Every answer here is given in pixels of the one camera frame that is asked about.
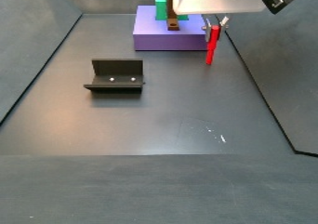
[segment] black metal bracket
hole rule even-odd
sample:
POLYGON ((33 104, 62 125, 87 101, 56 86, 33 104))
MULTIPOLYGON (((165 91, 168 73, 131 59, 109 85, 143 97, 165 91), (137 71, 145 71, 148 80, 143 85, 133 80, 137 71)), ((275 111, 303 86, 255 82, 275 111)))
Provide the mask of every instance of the black metal bracket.
POLYGON ((141 59, 92 59, 95 79, 84 87, 92 91, 116 91, 143 89, 141 59))

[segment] green block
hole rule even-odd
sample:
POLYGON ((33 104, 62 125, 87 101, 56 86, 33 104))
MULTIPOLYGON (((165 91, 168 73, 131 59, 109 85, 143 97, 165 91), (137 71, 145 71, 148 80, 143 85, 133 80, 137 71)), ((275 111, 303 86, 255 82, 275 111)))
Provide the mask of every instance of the green block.
POLYGON ((155 19, 167 19, 167 0, 155 0, 155 19))
POLYGON ((188 16, 187 15, 177 15, 177 20, 188 20, 188 16))

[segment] white robot part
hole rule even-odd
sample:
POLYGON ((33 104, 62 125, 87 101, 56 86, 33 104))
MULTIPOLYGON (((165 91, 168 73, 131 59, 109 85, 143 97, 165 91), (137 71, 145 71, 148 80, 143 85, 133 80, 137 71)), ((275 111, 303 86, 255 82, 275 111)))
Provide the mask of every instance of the white robot part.
POLYGON ((173 0, 177 15, 258 12, 264 7, 260 0, 173 0))

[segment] purple platform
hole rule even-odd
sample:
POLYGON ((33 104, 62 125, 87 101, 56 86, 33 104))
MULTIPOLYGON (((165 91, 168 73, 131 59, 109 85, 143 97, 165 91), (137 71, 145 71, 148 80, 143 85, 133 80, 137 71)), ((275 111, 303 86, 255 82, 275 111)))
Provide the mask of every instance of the purple platform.
POLYGON ((188 15, 179 20, 180 31, 168 31, 167 22, 155 20, 155 6, 139 6, 133 24, 135 50, 205 50, 203 19, 188 15))

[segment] black angle bracket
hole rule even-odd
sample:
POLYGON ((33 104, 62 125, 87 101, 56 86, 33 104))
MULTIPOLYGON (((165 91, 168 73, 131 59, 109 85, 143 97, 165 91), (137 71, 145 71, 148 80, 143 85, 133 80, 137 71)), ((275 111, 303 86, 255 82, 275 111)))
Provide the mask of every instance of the black angle bracket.
POLYGON ((140 90, 144 84, 141 59, 92 59, 95 79, 84 87, 92 91, 140 90))

